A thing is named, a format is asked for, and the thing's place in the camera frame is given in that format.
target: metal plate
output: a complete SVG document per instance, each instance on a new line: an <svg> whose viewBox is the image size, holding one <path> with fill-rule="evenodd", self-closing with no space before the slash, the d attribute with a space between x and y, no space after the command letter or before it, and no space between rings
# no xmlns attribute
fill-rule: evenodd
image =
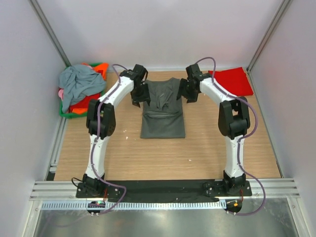
<svg viewBox="0 0 316 237"><path fill-rule="evenodd" d="M261 199L245 199L242 212ZM68 225L66 228L54 224ZM286 198L268 199L255 215L240 217L219 209L114 211L89 216L87 211L41 211L35 237L298 237Z"/></svg>

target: wooden table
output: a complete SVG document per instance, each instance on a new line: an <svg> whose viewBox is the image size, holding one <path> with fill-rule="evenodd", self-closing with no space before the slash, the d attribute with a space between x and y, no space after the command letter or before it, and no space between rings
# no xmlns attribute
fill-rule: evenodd
<svg viewBox="0 0 316 237"><path fill-rule="evenodd" d="M149 72L149 80L186 78L185 72ZM107 89L116 82L107 75ZM276 159L255 96L248 101L259 116L256 133L244 143L244 168L258 178L279 178ZM141 139L142 108L127 95L115 113L117 126L105 157L108 180L168 180L222 178L226 164L225 139L218 130L218 107L204 94L196 103L182 98L185 139ZM252 130L254 116L250 114ZM86 118L68 121L55 180L82 178L88 164L90 139Z"/></svg>

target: red cloth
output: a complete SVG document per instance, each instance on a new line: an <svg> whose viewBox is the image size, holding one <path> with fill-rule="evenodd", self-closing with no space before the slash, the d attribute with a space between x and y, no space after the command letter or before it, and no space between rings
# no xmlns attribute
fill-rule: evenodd
<svg viewBox="0 0 316 237"><path fill-rule="evenodd" d="M97 94L94 94L94 95L86 96L80 102L69 106L70 113L73 111L73 109L82 109L82 108L87 108L88 109L88 105L89 105L90 100L91 99L97 100L100 96L101 96L101 93L97 93Z"/></svg>
<svg viewBox="0 0 316 237"><path fill-rule="evenodd" d="M243 68L234 68L224 71L216 71L214 75L216 81L236 96L253 95L246 73Z"/></svg>

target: wire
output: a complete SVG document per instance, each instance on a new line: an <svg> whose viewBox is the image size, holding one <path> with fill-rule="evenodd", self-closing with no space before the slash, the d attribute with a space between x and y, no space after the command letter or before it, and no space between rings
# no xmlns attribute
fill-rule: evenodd
<svg viewBox="0 0 316 237"><path fill-rule="evenodd" d="M98 139L99 139L99 137L100 137L100 128L101 128L101 116L100 116L100 111L101 111L101 106L103 105L104 102L106 102L106 101L109 99L109 97L110 97L111 95L113 95L113 93L115 93L115 92L117 91L117 89L119 88L120 83L121 83L119 73L117 72L117 70L115 69L114 66L119 66L119 67L122 67L122 68L126 69L124 66L122 66L122 65L120 65L120 64L113 64L113 65L112 65L112 68L113 68L114 72L116 73L116 75L117 75L117 77L118 77L118 84L117 84L116 87L109 93L109 95L106 96L106 97L100 102L100 104L99 104L99 106L98 106L98 110L97 110L97 118L98 118L97 136L96 136L96 138L94 139L94 142L93 142L93 145L92 145L92 148L91 148L90 163L91 163L92 171L93 171L94 175L98 178L98 180L100 180L101 182L103 182L103 183L105 183L105 184L107 184L107 185L110 185L110 186L113 186L113 187L116 187L116 188L121 188L121 189L124 190L124 192L123 192L122 196L118 199L118 201L117 201L113 206L111 206L111 207L110 207L109 209L107 209L107 210L101 211L101 212L99 213L99 215L106 214L106 213L110 212L114 207L116 207L116 206L123 200L123 198L124 198L125 195L126 195L126 187L125 187L125 186L117 185L117 184L112 184L112 183L110 183L110 182L107 182L107 181L103 180L103 179L98 175L98 173L96 172L96 170L95 170L95 168L94 168L94 163L93 163L93 153L94 153L94 149L95 149L96 143L97 143L97 141L98 141Z"/></svg>
<svg viewBox="0 0 316 237"><path fill-rule="evenodd" d="M243 193L242 193L242 189L240 190L240 195L241 195L241 202L243 202Z"/></svg>
<svg viewBox="0 0 316 237"><path fill-rule="evenodd" d="M75 177L72 177L72 178L71 178L71 182L72 182L72 184L73 184L76 188L78 188L78 185L74 183L74 179L76 179L76 180L78 180L79 182L82 182L82 183L83 183L82 180L77 179L77 178L75 178Z"/></svg>
<svg viewBox="0 0 316 237"><path fill-rule="evenodd" d="M145 79L143 82L145 82L147 80L147 77L148 77L148 71L146 70L146 76L145 76Z"/></svg>
<svg viewBox="0 0 316 237"><path fill-rule="evenodd" d="M254 132L257 130L257 127L258 127L258 115L255 111L255 109L253 108L252 105L250 105L247 101L239 98L239 97L236 97L236 96L233 96L231 94L228 94L226 93L218 84L217 82L214 80L214 75L215 75L215 70L216 70L216 61L213 57L205 57L205 58L201 58L200 60L198 60L196 62L199 63L205 59L212 59L213 62L214 62L214 68L213 68L213 73L212 73L212 83L213 85L216 87L216 89L218 89L220 92L222 92L224 95L226 95L227 97L229 98L232 98L232 99L237 99L239 100L240 102L246 104L250 109L251 111L253 112L253 115L255 116L255 125L254 125L254 128L253 130L249 133L249 134L246 134L245 136L242 136L241 138L238 139L237 141L237 162L238 162L238 166L240 167L240 169L248 176L250 176L251 178L253 178L254 180L256 180L258 182L258 184L260 185L261 189L262 189L262 193L263 193L263 200L262 200L262 203L261 205L258 207L258 209L256 209L255 211L252 211L252 212L249 212L249 213L233 213L233 212L229 212L230 214L233 214L233 215L237 215L237 216L249 216L249 215L252 215L252 214L255 214L257 213L258 211L260 211L264 205L266 204L266 191L265 191L265 188L263 187L263 184L260 182L260 180L258 178L256 178L254 175L248 173L241 165L241 162L240 162L240 142L242 141L242 139L245 139L247 137L250 137L254 134Z"/></svg>
<svg viewBox="0 0 316 237"><path fill-rule="evenodd" d="M103 196L103 201L105 201L107 197L108 197L108 189L106 188L104 192L104 196Z"/></svg>

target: light blue cloth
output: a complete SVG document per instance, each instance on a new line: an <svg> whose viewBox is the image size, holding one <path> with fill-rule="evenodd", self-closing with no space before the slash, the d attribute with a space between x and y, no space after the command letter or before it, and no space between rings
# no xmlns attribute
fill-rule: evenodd
<svg viewBox="0 0 316 237"><path fill-rule="evenodd" d="M105 89L106 82L100 73L85 65L68 67L59 75L59 87L64 89L63 113L69 106Z"/></svg>

